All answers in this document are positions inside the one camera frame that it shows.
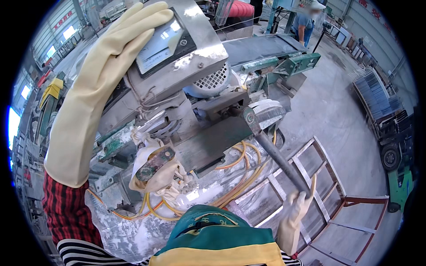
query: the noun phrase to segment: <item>red chinese characters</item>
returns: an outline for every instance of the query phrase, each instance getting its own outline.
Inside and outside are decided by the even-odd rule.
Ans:
[[[391,32],[391,27],[389,27],[389,25],[387,24],[387,23],[385,23],[385,24],[383,24],[385,27],[386,27],[386,29],[389,31],[389,32]]]
[[[374,15],[377,19],[379,19],[379,18],[381,17],[381,16],[380,16],[380,14],[379,14],[379,12],[378,12],[376,9],[373,9],[371,12],[373,13],[373,15]]]
[[[65,16],[63,18],[61,18],[58,21],[58,23],[56,23],[56,25],[53,26],[54,30],[57,30],[59,28],[59,26],[62,25],[64,23],[64,21],[66,21],[71,15],[72,15],[72,11],[65,14]]]
[[[358,2],[359,2],[361,5],[363,5],[365,8],[367,8],[368,3],[367,3],[367,1],[366,1],[366,0],[358,0]]]

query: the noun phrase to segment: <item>tire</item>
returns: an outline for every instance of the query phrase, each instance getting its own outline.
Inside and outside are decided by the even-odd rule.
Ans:
[[[396,143],[389,143],[383,147],[380,155],[382,160],[383,168],[388,171],[394,171],[398,169],[401,163],[401,153]]]
[[[398,203],[389,202],[389,204],[388,204],[388,212],[394,213],[394,212],[399,211],[400,209],[401,209],[401,205],[399,205]]]

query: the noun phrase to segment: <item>metal bolt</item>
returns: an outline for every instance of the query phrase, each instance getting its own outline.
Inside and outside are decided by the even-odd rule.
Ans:
[[[251,124],[251,123],[253,123],[253,121],[254,121],[254,116],[252,114],[249,114],[247,116],[247,122]]]

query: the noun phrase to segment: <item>gloved hand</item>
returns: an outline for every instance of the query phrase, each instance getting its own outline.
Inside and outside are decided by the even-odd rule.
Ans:
[[[292,192],[287,196],[287,201],[290,203],[290,207],[284,214],[284,218],[279,222],[277,232],[277,244],[279,248],[291,256],[297,251],[297,243],[299,241],[300,234],[300,221],[306,215],[311,204],[315,188],[317,186],[317,175],[314,174],[312,177],[311,184],[311,196],[307,199],[306,192],[301,192],[297,196],[298,192]]]
[[[78,188],[86,182],[105,103],[154,28],[173,17],[165,2],[143,6],[135,4],[97,40],[56,116],[44,166],[63,185]]]

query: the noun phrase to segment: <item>blue shirt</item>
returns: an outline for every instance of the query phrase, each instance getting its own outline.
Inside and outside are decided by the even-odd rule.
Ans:
[[[299,30],[299,25],[306,26],[305,30],[312,28],[312,19],[305,14],[297,13],[294,18],[292,29],[296,33]]]

